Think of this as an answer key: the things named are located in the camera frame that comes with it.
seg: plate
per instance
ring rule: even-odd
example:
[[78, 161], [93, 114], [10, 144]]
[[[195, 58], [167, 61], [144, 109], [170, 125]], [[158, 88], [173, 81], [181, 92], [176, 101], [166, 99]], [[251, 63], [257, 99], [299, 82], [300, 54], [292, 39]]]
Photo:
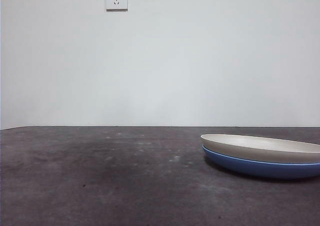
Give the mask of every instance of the plate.
[[239, 173], [276, 179], [301, 179], [320, 175], [320, 163], [281, 164], [252, 161], [219, 154], [202, 147], [214, 163]]
[[291, 140], [243, 135], [201, 135], [204, 146], [214, 152], [240, 159], [308, 164], [320, 162], [320, 145]]

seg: ceramic plate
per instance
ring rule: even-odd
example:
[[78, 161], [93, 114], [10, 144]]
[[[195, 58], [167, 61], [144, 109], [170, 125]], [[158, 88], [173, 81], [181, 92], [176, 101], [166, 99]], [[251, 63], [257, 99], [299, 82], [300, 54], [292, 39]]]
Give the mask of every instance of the ceramic plate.
[[214, 163], [229, 170], [247, 175], [277, 178], [300, 179], [320, 175], [320, 163], [313, 164], [280, 164], [239, 159], [219, 154], [203, 146], [203, 150]]
[[201, 135], [204, 146], [240, 159], [308, 164], [320, 163], [320, 145], [242, 135]]

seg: concrete surface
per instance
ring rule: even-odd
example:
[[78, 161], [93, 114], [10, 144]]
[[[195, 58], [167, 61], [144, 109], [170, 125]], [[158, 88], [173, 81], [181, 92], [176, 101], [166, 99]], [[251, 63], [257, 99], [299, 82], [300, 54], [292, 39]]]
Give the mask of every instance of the concrete surface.
[[1, 131], [3, 226], [316, 226], [320, 177], [254, 178], [200, 135], [320, 143], [320, 128], [23, 127]]

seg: white wall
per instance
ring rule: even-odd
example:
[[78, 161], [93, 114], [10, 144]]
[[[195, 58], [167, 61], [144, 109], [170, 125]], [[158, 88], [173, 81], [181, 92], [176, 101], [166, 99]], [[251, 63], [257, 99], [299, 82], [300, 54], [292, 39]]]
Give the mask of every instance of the white wall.
[[319, 0], [2, 0], [1, 126], [320, 126]]

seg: white plate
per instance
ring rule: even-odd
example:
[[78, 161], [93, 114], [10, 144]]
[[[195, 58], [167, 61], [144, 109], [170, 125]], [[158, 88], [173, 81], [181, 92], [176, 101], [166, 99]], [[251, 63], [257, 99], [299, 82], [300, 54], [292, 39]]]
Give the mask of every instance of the white plate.
[[273, 163], [320, 163], [320, 145], [243, 135], [201, 135], [202, 143], [214, 152]]

